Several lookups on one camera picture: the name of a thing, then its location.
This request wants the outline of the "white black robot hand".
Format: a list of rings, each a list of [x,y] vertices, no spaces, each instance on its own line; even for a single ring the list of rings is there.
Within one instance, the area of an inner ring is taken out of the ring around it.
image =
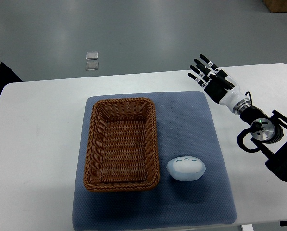
[[[250,107],[250,99],[240,91],[240,86],[234,81],[230,75],[209,60],[203,54],[200,58],[205,62],[203,64],[198,59],[194,59],[195,67],[190,66],[190,69],[199,75],[202,79],[196,77],[192,73],[188,76],[196,81],[204,92],[217,104],[226,106],[232,113],[242,113],[247,107]]]

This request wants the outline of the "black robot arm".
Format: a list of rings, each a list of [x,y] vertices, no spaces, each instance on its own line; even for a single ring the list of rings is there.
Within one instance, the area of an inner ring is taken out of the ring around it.
[[[189,76],[246,124],[237,137],[233,192],[244,226],[287,226],[287,64],[220,68],[204,55]]]

